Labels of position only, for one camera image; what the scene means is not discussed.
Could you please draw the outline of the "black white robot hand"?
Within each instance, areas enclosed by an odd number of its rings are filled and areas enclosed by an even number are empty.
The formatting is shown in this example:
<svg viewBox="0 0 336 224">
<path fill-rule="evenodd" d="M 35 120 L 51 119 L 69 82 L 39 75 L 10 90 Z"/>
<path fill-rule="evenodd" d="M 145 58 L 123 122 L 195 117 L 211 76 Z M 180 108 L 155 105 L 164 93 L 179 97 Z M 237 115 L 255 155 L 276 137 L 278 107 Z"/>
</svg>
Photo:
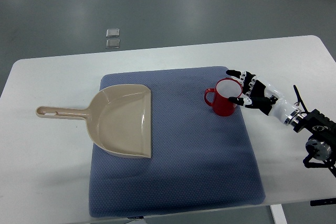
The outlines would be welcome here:
<svg viewBox="0 0 336 224">
<path fill-rule="evenodd" d="M 288 102 L 277 88 L 261 76 L 237 70 L 227 70 L 226 74 L 235 78 L 243 88 L 243 96 L 229 97 L 230 102 L 259 109 L 267 116 L 276 117 L 284 125 L 289 125 L 301 113 L 297 105 Z"/>
</svg>

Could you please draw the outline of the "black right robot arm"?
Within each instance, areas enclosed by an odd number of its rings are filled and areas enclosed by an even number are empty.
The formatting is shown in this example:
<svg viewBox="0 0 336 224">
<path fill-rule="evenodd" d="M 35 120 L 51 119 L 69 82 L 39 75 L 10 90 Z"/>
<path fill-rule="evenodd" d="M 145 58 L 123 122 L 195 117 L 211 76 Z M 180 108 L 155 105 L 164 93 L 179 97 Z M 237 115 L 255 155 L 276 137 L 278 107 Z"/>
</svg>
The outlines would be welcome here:
<svg viewBox="0 0 336 224">
<path fill-rule="evenodd" d="M 292 116 L 290 125 L 295 132 L 308 130 L 305 148 L 308 155 L 303 159 L 306 168 L 327 168 L 335 175 L 335 122 L 317 109 L 308 111 L 296 86 L 293 86 L 297 96 L 295 105 L 301 105 L 303 111 L 297 111 Z"/>
</svg>

